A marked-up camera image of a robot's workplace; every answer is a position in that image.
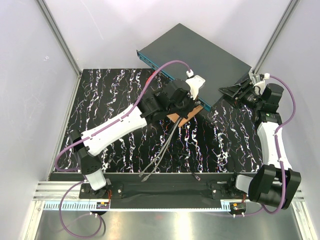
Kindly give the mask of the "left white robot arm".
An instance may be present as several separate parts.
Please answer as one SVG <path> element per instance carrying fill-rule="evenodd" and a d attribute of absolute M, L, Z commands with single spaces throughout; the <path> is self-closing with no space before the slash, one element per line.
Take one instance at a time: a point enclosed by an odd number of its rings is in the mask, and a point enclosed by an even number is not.
<path fill-rule="evenodd" d="M 187 118 L 194 109 L 202 85 L 203 81 L 196 76 L 187 80 L 173 80 L 163 88 L 145 93 L 137 105 L 131 104 L 95 128 L 84 132 L 72 131 L 72 151 L 82 175 L 90 184 L 90 192 L 97 198 L 103 198 L 108 193 L 102 162 L 98 158 L 102 150 L 123 136 L 163 120 L 168 115 Z"/>

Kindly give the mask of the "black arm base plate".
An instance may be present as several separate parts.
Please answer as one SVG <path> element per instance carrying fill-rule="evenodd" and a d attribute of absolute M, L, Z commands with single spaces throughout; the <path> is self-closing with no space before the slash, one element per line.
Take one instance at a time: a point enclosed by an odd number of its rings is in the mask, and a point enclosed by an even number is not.
<path fill-rule="evenodd" d="M 81 199 L 128 199 L 137 196 L 195 196 L 212 199 L 241 199 L 249 191 L 253 173 L 156 173 L 146 181 L 137 173 L 105 174 L 107 184 L 99 190 L 81 184 Z"/>

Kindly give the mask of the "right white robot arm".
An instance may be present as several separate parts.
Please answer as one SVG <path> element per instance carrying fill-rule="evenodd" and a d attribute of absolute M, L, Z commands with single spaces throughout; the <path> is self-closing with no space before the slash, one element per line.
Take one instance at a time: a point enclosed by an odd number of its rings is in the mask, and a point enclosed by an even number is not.
<path fill-rule="evenodd" d="M 228 195 L 236 199 L 245 193 L 264 210 L 274 207 L 269 214 L 289 207 L 302 180 L 289 163 L 282 139 L 282 129 L 288 121 L 282 121 L 277 110 L 285 89 L 284 84 L 253 84 L 250 79 L 219 89 L 234 108 L 248 107 L 254 112 L 253 123 L 262 150 L 261 168 L 253 177 L 236 174 L 227 185 Z"/>

